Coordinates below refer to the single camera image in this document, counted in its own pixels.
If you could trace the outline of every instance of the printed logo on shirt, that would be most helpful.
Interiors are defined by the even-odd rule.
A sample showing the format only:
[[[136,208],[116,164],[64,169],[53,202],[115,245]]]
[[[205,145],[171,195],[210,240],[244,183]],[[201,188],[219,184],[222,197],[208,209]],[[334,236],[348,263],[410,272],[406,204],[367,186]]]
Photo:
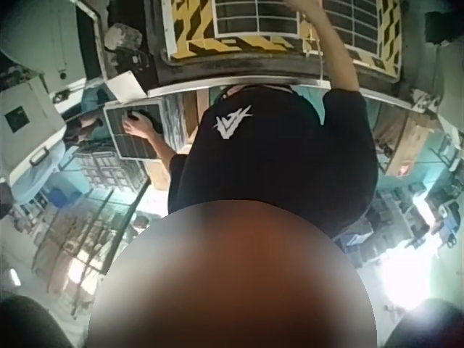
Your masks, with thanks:
[[[238,109],[237,111],[230,113],[226,117],[216,117],[217,124],[215,125],[215,128],[217,128],[223,139],[230,139],[235,130],[240,125],[240,122],[245,117],[253,116],[252,114],[248,113],[251,107],[252,106],[249,105],[246,109]]]

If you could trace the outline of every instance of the white cabinet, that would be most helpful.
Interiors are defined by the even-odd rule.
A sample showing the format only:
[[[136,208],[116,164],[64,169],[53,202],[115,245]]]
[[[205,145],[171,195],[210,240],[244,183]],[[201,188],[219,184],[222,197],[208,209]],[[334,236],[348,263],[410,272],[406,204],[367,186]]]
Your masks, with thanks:
[[[40,78],[0,93],[1,176],[12,185],[65,134],[66,125]]]

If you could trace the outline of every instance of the bright light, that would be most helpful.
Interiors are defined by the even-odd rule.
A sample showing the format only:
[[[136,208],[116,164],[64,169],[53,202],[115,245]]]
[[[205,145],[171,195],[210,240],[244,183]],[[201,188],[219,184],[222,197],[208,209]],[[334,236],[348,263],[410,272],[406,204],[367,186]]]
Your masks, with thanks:
[[[79,252],[78,257],[81,260],[87,260],[89,255],[81,250]],[[102,263],[98,260],[92,260],[91,265],[94,267],[100,268],[102,266]],[[72,259],[70,269],[67,272],[68,278],[76,284],[79,284],[80,282],[80,277],[82,275],[82,272],[84,271],[84,263],[81,262],[78,259]],[[82,288],[86,290],[89,294],[93,295],[96,292],[96,288],[99,285],[99,277],[98,274],[95,270],[87,270],[88,274],[84,277],[84,280],[82,282]]]
[[[21,286],[20,277],[17,276],[16,270],[10,268],[9,276],[12,278],[14,286]]]
[[[430,297],[430,252],[414,248],[391,250],[381,264],[386,295],[395,305],[411,310]]]
[[[430,209],[429,205],[425,201],[425,196],[419,196],[413,198],[414,205],[418,208],[419,213],[422,215],[423,219],[426,221],[427,225],[435,225],[435,216]]]

